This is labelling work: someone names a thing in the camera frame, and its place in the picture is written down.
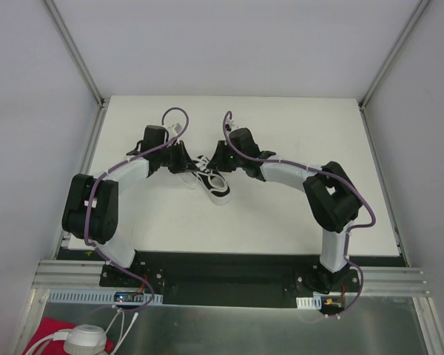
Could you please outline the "white shoelace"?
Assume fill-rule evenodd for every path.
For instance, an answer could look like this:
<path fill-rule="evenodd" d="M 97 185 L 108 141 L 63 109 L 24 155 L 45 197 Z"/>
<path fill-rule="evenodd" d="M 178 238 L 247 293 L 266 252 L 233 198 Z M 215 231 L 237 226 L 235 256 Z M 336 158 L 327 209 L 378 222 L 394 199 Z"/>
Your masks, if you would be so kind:
<path fill-rule="evenodd" d="M 194 175 L 208 192 L 212 193 L 213 195 L 216 193 L 222 194 L 226 192 L 228 185 L 223 176 L 219 172 L 207 167 L 209 162 L 208 157 L 205 155 L 199 155 L 193 161 L 196 165 Z"/>

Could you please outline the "black white canvas sneaker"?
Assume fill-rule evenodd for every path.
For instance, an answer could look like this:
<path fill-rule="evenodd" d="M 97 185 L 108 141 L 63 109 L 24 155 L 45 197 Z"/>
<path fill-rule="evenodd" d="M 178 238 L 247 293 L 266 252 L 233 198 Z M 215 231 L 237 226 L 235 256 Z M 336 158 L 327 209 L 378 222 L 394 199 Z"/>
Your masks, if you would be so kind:
<path fill-rule="evenodd" d="M 227 204 L 231 198 L 229 184 L 218 171 L 208 168 L 208 157 L 199 155 L 192 162 L 195 164 L 195 170 L 180 173 L 178 177 L 188 188 L 200 185 L 215 205 Z"/>

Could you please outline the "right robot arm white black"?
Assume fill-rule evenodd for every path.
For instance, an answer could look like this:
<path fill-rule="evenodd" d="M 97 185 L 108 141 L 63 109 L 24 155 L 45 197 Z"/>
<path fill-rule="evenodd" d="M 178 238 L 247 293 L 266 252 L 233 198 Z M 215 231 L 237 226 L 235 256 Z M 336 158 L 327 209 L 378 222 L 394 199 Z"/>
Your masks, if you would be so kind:
<path fill-rule="evenodd" d="M 280 183 L 303 192 L 314 219 L 322 228 L 322 249 L 317 267 L 303 277 L 305 286 L 321 294 L 338 290 L 349 271 L 346 251 L 348 228 L 363 204 L 346 185 L 351 183 L 339 163 L 305 170 L 283 163 L 275 152 L 261 151 L 246 127 L 224 126 L 226 141 L 218 141 L 209 168 L 233 172 L 240 168 L 254 179 Z"/>

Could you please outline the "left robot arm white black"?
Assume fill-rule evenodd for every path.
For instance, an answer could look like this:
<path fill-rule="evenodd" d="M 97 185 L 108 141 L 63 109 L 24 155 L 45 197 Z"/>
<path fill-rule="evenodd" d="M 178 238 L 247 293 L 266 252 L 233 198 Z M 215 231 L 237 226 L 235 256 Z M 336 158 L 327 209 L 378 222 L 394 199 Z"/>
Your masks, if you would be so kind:
<path fill-rule="evenodd" d="M 144 137 L 125 158 L 99 175 L 73 177 L 61 220 L 65 232 L 83 240 L 107 262 L 118 265 L 115 277 L 127 288 L 141 281 L 135 249 L 118 232 L 119 197 L 161 167 L 173 174 L 195 168 L 176 126 L 147 126 Z"/>

